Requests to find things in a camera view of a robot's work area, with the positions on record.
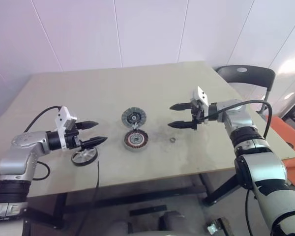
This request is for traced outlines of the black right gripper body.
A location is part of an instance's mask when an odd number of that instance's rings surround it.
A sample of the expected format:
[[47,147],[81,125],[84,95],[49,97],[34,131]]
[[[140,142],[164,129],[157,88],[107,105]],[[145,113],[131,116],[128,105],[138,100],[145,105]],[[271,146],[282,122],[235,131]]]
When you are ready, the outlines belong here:
[[197,129],[198,124],[205,122],[205,117],[208,115],[208,105],[201,101],[191,102],[192,126],[191,129]]

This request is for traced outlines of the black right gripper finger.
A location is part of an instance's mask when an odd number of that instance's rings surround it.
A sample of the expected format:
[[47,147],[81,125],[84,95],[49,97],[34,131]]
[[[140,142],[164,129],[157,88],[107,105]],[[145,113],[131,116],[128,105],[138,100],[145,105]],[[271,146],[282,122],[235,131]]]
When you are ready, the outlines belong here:
[[195,124],[192,121],[173,121],[168,123],[168,126],[176,129],[194,129]]
[[191,109],[191,103],[176,103],[170,107],[170,110],[174,111],[184,111],[184,110],[189,110]]

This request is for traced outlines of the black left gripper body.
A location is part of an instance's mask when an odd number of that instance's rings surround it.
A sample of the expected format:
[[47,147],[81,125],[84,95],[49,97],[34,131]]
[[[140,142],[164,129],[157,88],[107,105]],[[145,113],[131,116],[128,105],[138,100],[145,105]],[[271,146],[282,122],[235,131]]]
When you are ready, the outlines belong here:
[[81,146],[81,141],[79,139],[79,130],[73,128],[71,130],[65,130],[64,138],[67,149],[74,149]]

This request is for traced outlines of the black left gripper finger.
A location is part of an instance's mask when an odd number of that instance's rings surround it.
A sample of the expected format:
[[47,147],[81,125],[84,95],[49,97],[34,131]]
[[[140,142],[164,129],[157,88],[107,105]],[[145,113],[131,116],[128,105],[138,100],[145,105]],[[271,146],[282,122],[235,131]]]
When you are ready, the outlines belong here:
[[90,149],[97,145],[100,145],[101,143],[105,142],[107,139],[108,139],[107,137],[103,137],[103,136],[93,137],[86,141],[80,141],[80,144],[81,144],[80,147],[81,149]]
[[86,130],[86,129],[91,129],[95,126],[97,126],[99,123],[95,122],[95,121],[82,121],[82,122],[77,122],[76,123],[76,128],[78,130]]

